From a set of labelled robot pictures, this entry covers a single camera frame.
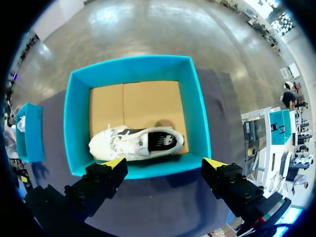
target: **white sneaker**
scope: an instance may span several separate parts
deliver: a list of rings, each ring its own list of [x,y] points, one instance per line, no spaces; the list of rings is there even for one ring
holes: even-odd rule
[[[131,129],[122,125],[95,135],[90,153],[98,160],[126,158],[127,161],[166,156],[179,151],[184,137],[172,127]]]

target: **cardboard box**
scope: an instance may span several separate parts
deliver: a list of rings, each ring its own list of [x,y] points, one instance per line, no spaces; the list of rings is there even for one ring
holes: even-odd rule
[[[102,86],[90,92],[90,138],[99,132],[124,124],[123,84]]]
[[[90,138],[108,129],[171,126],[185,137],[177,154],[189,152],[181,95],[177,81],[147,81],[91,89]]]
[[[171,126],[184,136],[184,146],[177,154],[189,152],[177,81],[127,83],[123,91],[125,125],[135,129]]]

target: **blue box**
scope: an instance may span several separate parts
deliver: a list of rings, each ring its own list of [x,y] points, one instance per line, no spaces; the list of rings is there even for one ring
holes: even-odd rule
[[[201,167],[211,158],[211,142],[204,99],[191,57],[150,55],[97,63],[70,75],[65,100],[64,136],[68,164],[73,175],[82,176],[93,162],[89,152],[89,106],[92,88],[140,81],[179,82],[190,152],[178,160],[151,165],[128,163],[127,179],[156,177]]]
[[[285,142],[292,137],[291,117],[289,110],[282,110],[285,126]]]
[[[41,106],[26,103],[16,115],[16,150],[21,160],[31,163],[44,161],[42,140],[42,113]],[[17,128],[21,116],[25,116],[25,132]]]
[[[271,123],[272,145],[284,145],[292,136],[289,110],[269,114]]]

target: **glossy floor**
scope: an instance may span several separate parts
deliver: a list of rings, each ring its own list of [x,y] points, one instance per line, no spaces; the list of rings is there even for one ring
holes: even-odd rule
[[[203,0],[98,0],[27,55],[13,105],[66,89],[69,73],[113,58],[175,54],[229,73],[242,113],[279,105],[284,62],[240,15]]]

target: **shoe insole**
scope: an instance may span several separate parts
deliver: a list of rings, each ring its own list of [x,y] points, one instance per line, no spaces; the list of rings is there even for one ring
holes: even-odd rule
[[[166,132],[148,133],[148,151],[166,151],[174,148],[177,144],[176,138]]]

